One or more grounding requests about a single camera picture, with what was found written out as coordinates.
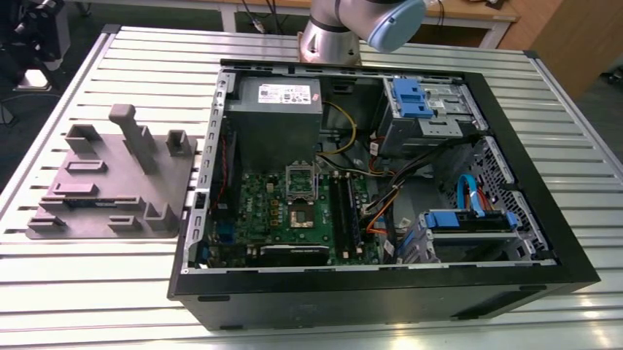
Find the slotted metal worktable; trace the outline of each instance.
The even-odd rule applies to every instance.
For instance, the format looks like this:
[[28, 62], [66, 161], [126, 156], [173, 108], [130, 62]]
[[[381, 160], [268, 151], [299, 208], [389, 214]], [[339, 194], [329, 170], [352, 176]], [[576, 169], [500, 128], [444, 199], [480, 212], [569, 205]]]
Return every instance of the slotted metal worktable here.
[[295, 61], [296, 45], [285, 36], [150, 28], [124, 27], [117, 34], [101, 34], [0, 197], [0, 346], [621, 347], [621, 165], [543, 65], [521, 52], [408, 45], [389, 55], [363, 47], [361, 59], [369, 66], [485, 76], [603, 280], [575, 294], [548, 297], [488, 321], [208, 332], [165, 298], [174, 239], [26, 239], [26, 221], [62, 162], [62, 135], [73, 123], [118, 133], [106, 121], [109, 106], [134, 104], [136, 118], [153, 135], [184, 129], [204, 136], [220, 58]]

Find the open computer tower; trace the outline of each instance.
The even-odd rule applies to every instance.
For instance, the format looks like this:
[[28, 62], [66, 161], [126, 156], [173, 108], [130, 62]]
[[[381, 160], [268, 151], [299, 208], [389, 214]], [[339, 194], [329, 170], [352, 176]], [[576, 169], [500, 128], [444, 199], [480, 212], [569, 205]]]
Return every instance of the open computer tower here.
[[223, 61], [168, 297], [208, 329], [493, 317], [599, 281], [480, 74]]

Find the power supply label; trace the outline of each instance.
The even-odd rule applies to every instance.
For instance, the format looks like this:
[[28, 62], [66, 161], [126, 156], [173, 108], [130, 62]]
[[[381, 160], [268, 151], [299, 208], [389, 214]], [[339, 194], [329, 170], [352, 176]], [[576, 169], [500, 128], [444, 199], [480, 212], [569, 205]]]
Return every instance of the power supply label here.
[[309, 85], [261, 84], [259, 91], [260, 104], [312, 104]]

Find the green motherboard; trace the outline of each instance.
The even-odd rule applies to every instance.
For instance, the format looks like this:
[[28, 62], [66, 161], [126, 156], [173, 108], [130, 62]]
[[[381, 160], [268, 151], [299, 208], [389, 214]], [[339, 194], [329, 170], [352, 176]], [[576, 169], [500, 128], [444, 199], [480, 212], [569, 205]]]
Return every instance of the green motherboard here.
[[[243, 175], [240, 188], [239, 217], [229, 248], [221, 245], [221, 260], [228, 267], [247, 267], [255, 246], [291, 245], [329, 247], [325, 265], [376, 265], [379, 264], [377, 240], [360, 241], [355, 252], [339, 252], [336, 243], [348, 240], [343, 231], [333, 230], [331, 203], [331, 181], [333, 176], [321, 174], [311, 181], [309, 175], [289, 175], [289, 190], [304, 192], [317, 187], [315, 201], [287, 200], [287, 176], [277, 174]], [[365, 178], [347, 175], [353, 192], [353, 205], [360, 208], [368, 202]]]

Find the motherboard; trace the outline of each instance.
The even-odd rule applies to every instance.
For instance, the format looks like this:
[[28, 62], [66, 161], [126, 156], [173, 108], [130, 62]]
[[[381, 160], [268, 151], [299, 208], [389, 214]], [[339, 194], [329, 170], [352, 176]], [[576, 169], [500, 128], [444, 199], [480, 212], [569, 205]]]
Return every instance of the motherboard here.
[[[369, 200], [365, 179], [349, 173], [305, 177], [309, 179], [296, 170], [291, 174], [243, 175], [236, 221], [215, 223], [215, 265], [379, 263], [376, 237], [363, 241], [356, 222], [356, 211]], [[315, 197], [288, 200], [288, 193], [301, 197], [315, 193]]]

